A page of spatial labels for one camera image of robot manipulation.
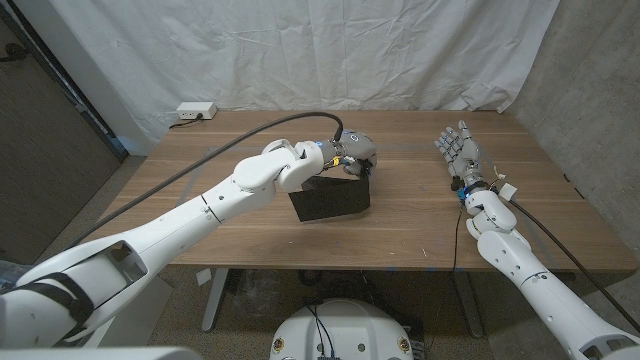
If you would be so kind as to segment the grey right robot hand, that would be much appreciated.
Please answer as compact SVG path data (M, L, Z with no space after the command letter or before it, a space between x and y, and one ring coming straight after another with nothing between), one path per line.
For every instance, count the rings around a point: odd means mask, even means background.
M473 140L466 123L458 122L458 129L447 127L434 142L442 154L448 172L455 178L456 185L469 189L475 184L483 186L484 178L479 162L479 147Z

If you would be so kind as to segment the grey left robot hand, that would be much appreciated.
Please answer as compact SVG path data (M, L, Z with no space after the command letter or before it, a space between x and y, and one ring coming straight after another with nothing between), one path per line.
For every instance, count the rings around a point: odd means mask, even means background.
M342 166L349 175L367 178L377 165L376 146L361 132L345 130L339 140L330 140L322 150L325 169Z

